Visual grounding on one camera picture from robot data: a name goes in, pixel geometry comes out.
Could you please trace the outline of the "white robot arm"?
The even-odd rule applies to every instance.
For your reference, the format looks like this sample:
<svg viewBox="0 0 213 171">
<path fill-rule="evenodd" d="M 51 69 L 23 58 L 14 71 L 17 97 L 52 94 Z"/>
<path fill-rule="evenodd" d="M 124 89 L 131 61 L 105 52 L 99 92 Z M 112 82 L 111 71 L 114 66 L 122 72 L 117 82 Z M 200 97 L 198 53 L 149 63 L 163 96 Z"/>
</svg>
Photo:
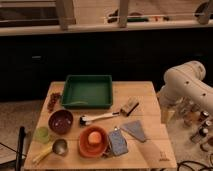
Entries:
<svg viewBox="0 0 213 171">
<path fill-rule="evenodd" d="M 213 114 L 213 87 L 203 82 L 205 75 L 206 69 L 199 61 L 174 66 L 164 73 L 164 85 L 157 93 L 163 124 L 167 123 L 171 109 L 182 98 L 192 100 Z"/>
</svg>

